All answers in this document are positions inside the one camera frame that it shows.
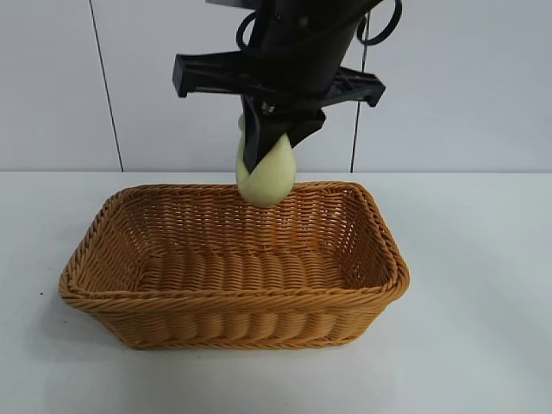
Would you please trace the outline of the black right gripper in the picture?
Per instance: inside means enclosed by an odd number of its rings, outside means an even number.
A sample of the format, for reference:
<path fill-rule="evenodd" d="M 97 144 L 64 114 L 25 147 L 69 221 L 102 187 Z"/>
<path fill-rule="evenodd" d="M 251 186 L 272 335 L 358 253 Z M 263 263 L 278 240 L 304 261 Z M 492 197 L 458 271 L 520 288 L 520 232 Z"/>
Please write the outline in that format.
<path fill-rule="evenodd" d="M 386 89 L 381 81 L 342 66 L 362 17 L 374 5 L 259 1 L 235 32 L 235 51 L 177 55 L 172 84 L 179 97 L 241 95 L 242 160 L 252 173 L 283 134 L 296 147 L 323 127 L 322 110 L 294 113 L 294 119 L 293 110 L 347 101 L 377 105 Z"/>

